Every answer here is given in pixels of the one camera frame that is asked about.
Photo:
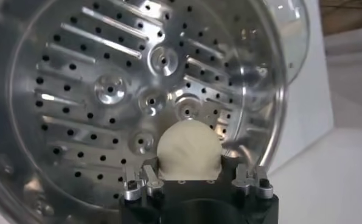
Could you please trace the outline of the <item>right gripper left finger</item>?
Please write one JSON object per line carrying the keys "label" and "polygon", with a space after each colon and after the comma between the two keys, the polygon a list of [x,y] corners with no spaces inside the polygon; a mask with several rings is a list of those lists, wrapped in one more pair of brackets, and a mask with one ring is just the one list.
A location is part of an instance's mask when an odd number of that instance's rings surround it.
{"label": "right gripper left finger", "polygon": [[157,157],[145,160],[140,167],[132,165],[123,168],[125,201],[137,201],[144,195],[151,198],[163,192],[164,182],[158,177]]}

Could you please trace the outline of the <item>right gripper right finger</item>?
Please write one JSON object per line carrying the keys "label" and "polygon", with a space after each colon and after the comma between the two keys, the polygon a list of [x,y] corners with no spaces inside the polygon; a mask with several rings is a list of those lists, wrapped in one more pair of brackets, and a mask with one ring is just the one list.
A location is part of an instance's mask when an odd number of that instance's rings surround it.
{"label": "right gripper right finger", "polygon": [[221,157],[220,198],[223,200],[272,200],[274,188],[266,168],[257,166],[249,170],[240,158]]}

